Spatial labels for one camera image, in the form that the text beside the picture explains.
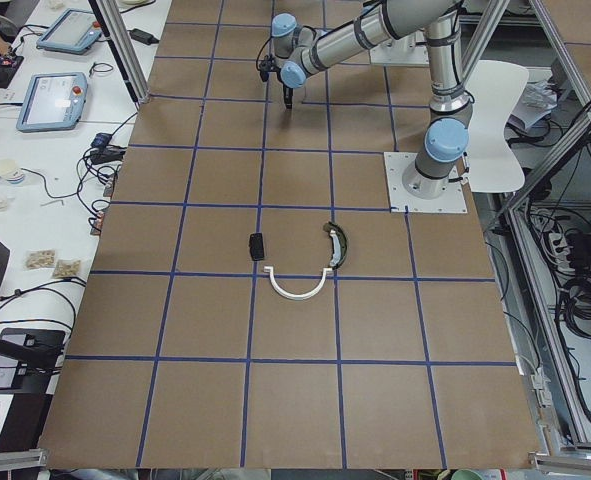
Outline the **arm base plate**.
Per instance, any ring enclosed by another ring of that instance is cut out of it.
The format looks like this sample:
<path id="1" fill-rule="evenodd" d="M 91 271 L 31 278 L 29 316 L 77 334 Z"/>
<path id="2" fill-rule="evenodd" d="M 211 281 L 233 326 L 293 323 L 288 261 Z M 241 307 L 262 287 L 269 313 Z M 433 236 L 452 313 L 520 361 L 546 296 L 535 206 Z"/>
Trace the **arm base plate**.
<path id="1" fill-rule="evenodd" d="M 416 169 L 415 152 L 384 152 L 390 210 L 394 213 L 467 214 L 468 209 L 453 166 L 449 176 L 432 180 Z"/>
<path id="2" fill-rule="evenodd" d="M 426 43 L 415 37 L 384 42 L 369 52 L 372 65 L 427 67 L 429 65 Z"/>

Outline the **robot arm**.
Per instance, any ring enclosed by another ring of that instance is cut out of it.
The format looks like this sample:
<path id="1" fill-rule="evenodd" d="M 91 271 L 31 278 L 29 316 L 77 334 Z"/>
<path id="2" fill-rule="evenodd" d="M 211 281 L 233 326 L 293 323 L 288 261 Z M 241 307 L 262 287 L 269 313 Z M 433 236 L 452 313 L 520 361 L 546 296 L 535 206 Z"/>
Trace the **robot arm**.
<path id="1" fill-rule="evenodd" d="M 403 173 L 404 189 L 433 200 L 441 196 L 452 169 L 469 144 L 473 98 L 461 61 L 460 7 L 456 1 L 368 1 L 360 13 L 323 31 L 304 25 L 290 13 L 273 17 L 267 40 L 271 53 L 258 57 L 261 80 L 276 76 L 286 107 L 307 80 L 359 53 L 420 31 L 424 37 L 430 82 L 430 112 L 423 143 Z"/>

